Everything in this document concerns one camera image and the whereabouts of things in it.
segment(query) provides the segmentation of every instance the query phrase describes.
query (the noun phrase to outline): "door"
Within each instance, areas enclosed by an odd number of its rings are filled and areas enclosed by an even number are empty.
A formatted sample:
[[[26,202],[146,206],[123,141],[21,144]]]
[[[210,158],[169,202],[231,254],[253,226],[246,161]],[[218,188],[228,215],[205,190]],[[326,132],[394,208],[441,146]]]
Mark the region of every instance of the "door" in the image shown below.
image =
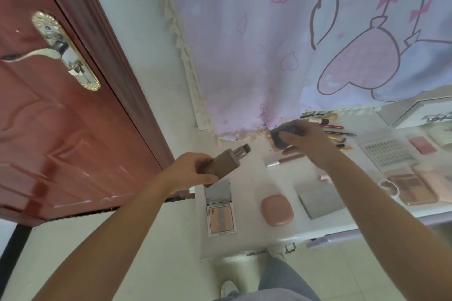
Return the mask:
[[[0,217],[35,226],[122,205],[162,170],[155,157],[54,0],[0,0],[0,10]],[[39,11],[97,91],[64,60],[24,55],[50,47],[32,21]]]

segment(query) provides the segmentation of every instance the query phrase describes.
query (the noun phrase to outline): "white desk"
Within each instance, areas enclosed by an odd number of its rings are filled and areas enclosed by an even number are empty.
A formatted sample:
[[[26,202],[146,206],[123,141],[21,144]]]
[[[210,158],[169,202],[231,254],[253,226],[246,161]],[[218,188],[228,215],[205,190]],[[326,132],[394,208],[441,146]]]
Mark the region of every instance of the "white desk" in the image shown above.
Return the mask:
[[[359,136],[391,130],[375,112],[359,116],[341,116],[336,123],[340,123],[345,126],[347,131]],[[407,149],[419,162],[428,161],[438,171],[452,166],[452,154],[448,152],[438,150],[433,155],[420,155],[405,138],[408,133],[423,135],[423,131],[420,128],[408,128],[394,132],[394,135],[407,143]],[[281,155],[271,149],[265,138],[259,138],[256,142],[249,144],[251,153],[240,161],[241,167],[225,177],[230,180],[237,233],[214,237],[207,235],[204,190],[202,186],[196,187],[196,214],[201,259],[228,256],[241,251],[258,250],[278,243],[299,243],[307,239],[357,228],[347,209],[336,211],[315,220],[309,219],[297,196],[297,191],[307,190],[310,185],[317,183],[318,170],[309,159],[304,157],[283,165],[267,168],[266,162],[274,161]],[[346,154],[372,178],[377,180],[385,177],[359,148],[353,138],[347,138],[346,144],[347,147],[355,148],[355,151]],[[238,143],[221,142],[219,151],[226,150],[229,147],[236,149]],[[291,224],[274,228],[269,226],[262,218],[260,203],[264,197],[272,194],[283,194],[291,203],[294,212],[294,220]],[[422,206],[402,205],[415,217],[452,211],[452,204],[442,202]]]

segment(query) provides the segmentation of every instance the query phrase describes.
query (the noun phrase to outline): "cartoon print fabric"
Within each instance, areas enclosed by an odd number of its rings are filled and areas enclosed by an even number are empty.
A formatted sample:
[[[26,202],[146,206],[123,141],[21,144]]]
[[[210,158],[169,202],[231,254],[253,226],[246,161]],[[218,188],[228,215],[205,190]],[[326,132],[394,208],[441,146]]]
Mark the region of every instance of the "cartoon print fabric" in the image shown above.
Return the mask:
[[[217,133],[452,83],[452,0],[174,0]]]

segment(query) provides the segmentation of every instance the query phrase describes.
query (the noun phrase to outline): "pink compact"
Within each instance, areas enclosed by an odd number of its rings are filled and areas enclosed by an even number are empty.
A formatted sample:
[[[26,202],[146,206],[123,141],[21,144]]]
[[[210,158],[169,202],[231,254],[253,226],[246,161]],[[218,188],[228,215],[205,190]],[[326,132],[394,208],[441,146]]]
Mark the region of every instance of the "pink compact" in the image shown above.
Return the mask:
[[[263,218],[273,227],[290,224],[293,221],[293,210],[284,195],[270,195],[262,200],[260,210]]]

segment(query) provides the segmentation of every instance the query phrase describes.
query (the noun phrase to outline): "shoe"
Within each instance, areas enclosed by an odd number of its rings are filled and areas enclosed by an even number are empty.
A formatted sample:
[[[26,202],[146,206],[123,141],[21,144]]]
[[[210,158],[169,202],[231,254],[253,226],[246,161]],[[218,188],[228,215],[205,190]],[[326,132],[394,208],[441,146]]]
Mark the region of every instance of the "shoe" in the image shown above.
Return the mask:
[[[286,258],[284,257],[284,248],[284,245],[274,245],[269,246],[267,251],[273,258],[277,258],[285,262]]]
[[[221,296],[227,297],[231,292],[238,292],[239,288],[234,284],[233,281],[226,281],[222,285]]]

